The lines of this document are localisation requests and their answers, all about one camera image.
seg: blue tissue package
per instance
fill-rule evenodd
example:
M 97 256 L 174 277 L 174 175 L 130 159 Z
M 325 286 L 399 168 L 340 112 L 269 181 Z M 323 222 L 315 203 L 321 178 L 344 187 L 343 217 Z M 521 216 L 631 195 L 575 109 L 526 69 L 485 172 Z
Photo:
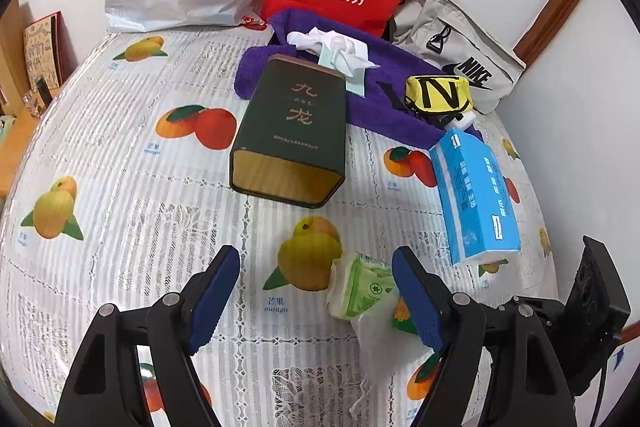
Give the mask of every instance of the blue tissue package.
M 495 263 L 520 253 L 520 233 L 491 148 L 450 130 L 430 149 L 453 264 Z

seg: table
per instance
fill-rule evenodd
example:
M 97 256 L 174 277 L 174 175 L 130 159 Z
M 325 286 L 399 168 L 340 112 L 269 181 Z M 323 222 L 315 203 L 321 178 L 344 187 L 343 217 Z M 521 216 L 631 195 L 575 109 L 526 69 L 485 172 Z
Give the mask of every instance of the table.
M 59 91 L 60 89 L 51 89 L 51 94 L 55 96 Z M 20 165 L 22 154 L 27 149 L 31 135 L 39 121 L 23 107 L 4 143 L 0 146 L 0 200 L 6 199 L 18 165 Z

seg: purple towel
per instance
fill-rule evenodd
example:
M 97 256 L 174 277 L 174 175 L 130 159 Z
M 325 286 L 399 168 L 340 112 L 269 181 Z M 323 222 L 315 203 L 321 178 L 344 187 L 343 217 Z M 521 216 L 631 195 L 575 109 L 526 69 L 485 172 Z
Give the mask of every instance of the purple towel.
M 275 44 L 249 48 L 240 60 L 234 83 L 240 98 L 251 98 L 271 55 L 280 53 L 318 62 L 317 57 L 287 44 L 289 32 L 308 33 L 314 27 L 325 32 L 335 30 L 366 43 L 369 60 L 380 66 L 365 73 L 365 98 L 347 93 L 348 123 L 421 149 L 431 148 L 444 136 L 444 131 L 419 120 L 403 104 L 406 80 L 415 74 L 444 74 L 435 66 L 389 42 L 307 10 L 288 8 L 274 15 L 269 22 L 275 30 Z M 467 132 L 482 139 L 473 126 Z

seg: green packet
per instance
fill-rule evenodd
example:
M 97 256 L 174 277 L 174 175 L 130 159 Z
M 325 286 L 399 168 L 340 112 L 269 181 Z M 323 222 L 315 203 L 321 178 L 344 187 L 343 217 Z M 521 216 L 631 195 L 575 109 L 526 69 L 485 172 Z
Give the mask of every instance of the green packet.
M 326 302 L 329 314 L 349 320 L 371 308 L 396 282 L 391 268 L 363 253 L 349 253 L 334 259 Z

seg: yellow and black bag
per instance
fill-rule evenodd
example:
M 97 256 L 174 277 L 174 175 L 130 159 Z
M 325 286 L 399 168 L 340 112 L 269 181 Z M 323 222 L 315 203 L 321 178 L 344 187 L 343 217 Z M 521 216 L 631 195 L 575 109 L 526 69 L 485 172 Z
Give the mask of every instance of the yellow and black bag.
M 404 101 L 419 116 L 459 114 L 474 107 L 469 81 L 464 76 L 425 74 L 406 81 Z

